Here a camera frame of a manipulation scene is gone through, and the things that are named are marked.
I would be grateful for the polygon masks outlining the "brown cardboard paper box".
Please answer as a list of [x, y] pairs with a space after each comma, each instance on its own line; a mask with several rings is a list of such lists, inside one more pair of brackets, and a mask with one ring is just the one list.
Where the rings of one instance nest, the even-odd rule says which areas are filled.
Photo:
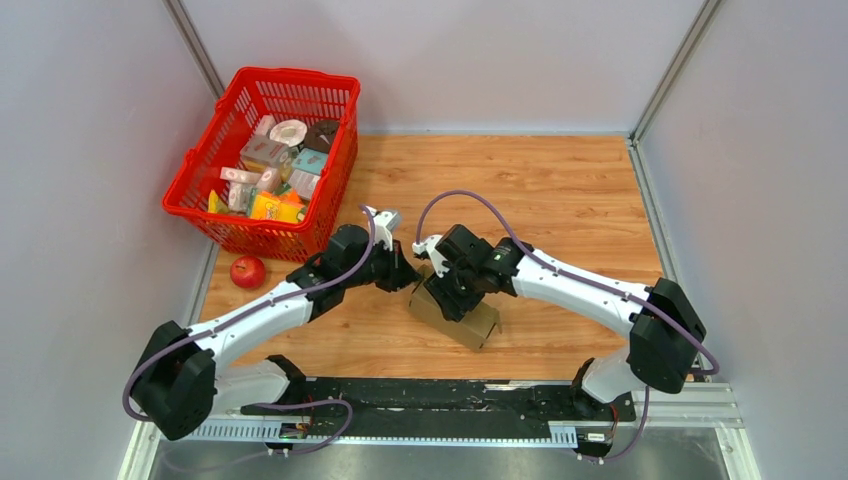
[[408, 307], [415, 319], [472, 352], [479, 352], [493, 336], [503, 332], [500, 311], [486, 302], [481, 302], [474, 310], [466, 313], [461, 321], [446, 320], [435, 297], [424, 286], [424, 282], [434, 274], [433, 269], [421, 266], [417, 273], [422, 278], [412, 290]]

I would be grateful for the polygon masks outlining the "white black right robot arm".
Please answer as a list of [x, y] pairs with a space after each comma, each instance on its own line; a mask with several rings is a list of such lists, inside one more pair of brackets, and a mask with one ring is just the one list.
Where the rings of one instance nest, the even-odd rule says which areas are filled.
[[681, 392], [706, 337], [682, 288], [666, 278], [644, 285], [604, 277], [512, 236], [491, 245], [460, 224], [414, 242], [413, 252], [431, 263], [425, 285], [447, 320], [459, 321], [486, 295], [504, 293], [562, 307], [626, 339], [625, 347], [586, 361], [575, 375], [570, 404], [586, 419], [632, 390]]

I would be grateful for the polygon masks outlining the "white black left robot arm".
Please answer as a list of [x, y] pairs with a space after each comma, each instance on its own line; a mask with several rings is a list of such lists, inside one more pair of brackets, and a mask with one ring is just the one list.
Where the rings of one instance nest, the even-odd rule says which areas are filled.
[[268, 294], [193, 328], [158, 326], [124, 390], [127, 410], [169, 440], [195, 431], [228, 394], [232, 363], [269, 338], [338, 306], [347, 290], [373, 285], [393, 293], [418, 273], [397, 240], [374, 240], [358, 225], [340, 227]]

